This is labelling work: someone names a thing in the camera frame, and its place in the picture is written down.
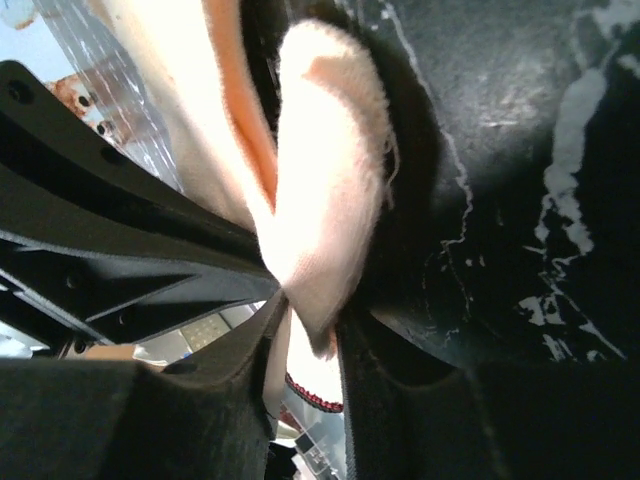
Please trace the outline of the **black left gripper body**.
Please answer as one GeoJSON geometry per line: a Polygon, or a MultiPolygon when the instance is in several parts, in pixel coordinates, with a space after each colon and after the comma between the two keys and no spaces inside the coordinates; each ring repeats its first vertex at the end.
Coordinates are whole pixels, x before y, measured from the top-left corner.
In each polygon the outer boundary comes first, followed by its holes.
{"type": "Polygon", "coordinates": [[[147,173],[1,65],[1,319],[58,350],[137,343],[276,291],[252,234],[147,173]]]}

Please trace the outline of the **cream glove off table edge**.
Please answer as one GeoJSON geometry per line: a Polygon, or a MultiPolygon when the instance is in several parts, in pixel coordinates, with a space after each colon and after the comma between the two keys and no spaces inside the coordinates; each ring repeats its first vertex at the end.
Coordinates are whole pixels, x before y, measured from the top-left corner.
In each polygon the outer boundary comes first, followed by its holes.
{"type": "Polygon", "coordinates": [[[329,358],[381,210],[393,203],[386,155],[397,143],[383,82],[354,36],[305,19],[286,32],[279,59],[275,208],[256,223],[259,245],[313,355],[329,358]]]}

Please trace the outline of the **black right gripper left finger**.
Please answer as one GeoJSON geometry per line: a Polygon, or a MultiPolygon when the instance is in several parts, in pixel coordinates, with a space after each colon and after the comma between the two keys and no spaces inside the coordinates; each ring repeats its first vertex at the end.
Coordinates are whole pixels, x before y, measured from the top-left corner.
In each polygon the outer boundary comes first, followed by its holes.
{"type": "Polygon", "coordinates": [[[275,294],[161,372],[135,360],[4,360],[2,477],[262,478],[277,415],[263,389],[287,307],[275,294]]]}

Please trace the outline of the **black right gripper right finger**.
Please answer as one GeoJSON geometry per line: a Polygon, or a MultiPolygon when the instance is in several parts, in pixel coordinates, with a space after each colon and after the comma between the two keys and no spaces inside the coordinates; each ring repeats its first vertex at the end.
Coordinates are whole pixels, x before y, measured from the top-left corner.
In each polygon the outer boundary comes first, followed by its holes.
{"type": "Polygon", "coordinates": [[[456,369],[370,314],[337,326],[351,479],[635,479],[635,362],[456,369]]]}

